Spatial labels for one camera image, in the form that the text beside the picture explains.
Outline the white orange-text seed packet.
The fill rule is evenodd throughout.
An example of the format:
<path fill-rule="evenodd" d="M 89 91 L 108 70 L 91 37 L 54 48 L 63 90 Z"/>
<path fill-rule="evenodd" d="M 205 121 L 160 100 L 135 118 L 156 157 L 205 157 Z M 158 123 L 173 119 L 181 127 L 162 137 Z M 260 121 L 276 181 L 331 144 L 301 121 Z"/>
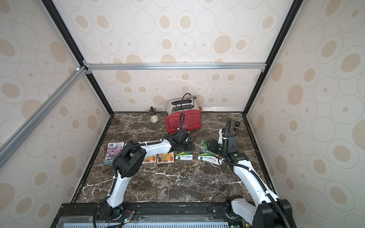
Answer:
<path fill-rule="evenodd" d="M 170 164 L 175 162 L 175 156 L 173 152 L 157 155 L 157 164 Z"/>

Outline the white green-text seed packet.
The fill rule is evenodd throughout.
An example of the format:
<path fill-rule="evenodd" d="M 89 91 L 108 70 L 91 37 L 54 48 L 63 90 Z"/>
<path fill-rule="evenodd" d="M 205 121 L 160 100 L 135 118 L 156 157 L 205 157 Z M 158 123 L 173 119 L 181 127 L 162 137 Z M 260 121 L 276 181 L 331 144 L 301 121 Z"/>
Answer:
<path fill-rule="evenodd" d="M 201 150 L 198 155 L 198 160 L 204 162 L 210 162 L 212 164 L 221 165 L 220 159 L 218 158 L 221 151 L 221 145 L 215 139 L 202 139 Z"/>

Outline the orange marigold seed packet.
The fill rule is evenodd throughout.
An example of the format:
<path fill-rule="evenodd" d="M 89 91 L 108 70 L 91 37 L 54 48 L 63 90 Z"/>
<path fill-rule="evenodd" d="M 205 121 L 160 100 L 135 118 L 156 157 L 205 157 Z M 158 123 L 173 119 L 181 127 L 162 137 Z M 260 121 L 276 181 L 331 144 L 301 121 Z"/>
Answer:
<path fill-rule="evenodd" d="M 152 164 L 156 163 L 156 155 L 146 157 L 143 161 L 143 164 Z"/>

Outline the purple flower seed packet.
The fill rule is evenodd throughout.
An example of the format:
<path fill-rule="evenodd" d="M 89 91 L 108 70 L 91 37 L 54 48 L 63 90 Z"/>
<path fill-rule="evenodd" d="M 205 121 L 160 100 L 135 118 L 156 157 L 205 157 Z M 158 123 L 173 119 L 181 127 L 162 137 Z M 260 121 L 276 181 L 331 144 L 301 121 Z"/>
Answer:
<path fill-rule="evenodd" d="M 106 156 L 103 165 L 112 165 L 114 158 L 123 150 L 124 142 L 110 142 L 107 146 Z"/>

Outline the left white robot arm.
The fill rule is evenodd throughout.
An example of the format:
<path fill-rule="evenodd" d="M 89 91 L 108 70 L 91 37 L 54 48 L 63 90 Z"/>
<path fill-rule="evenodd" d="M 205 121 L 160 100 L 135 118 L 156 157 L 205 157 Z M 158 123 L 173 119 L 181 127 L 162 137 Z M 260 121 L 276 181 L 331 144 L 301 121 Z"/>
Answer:
<path fill-rule="evenodd" d="M 106 198 L 107 204 L 111 208 L 116 208 L 123 203 L 129 181 L 138 173 L 145 158 L 175 152 L 179 149 L 190 149 L 191 146 L 191 135 L 186 129 L 179 129 L 157 141 L 130 140 L 112 161 L 114 177 Z"/>

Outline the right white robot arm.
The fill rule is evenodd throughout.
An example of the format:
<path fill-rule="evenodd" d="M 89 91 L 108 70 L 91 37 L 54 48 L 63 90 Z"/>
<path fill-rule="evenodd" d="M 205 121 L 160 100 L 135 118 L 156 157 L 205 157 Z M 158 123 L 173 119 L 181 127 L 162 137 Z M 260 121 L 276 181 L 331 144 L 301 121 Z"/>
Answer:
<path fill-rule="evenodd" d="M 241 217 L 253 228 L 293 228 L 292 207 L 280 199 L 262 180 L 244 152 L 237 146 L 236 134 L 222 131 L 219 139 L 208 146 L 213 149 L 220 164 L 226 164 L 240 178 L 254 204 L 239 196 L 226 199 L 226 215 L 230 219 Z"/>

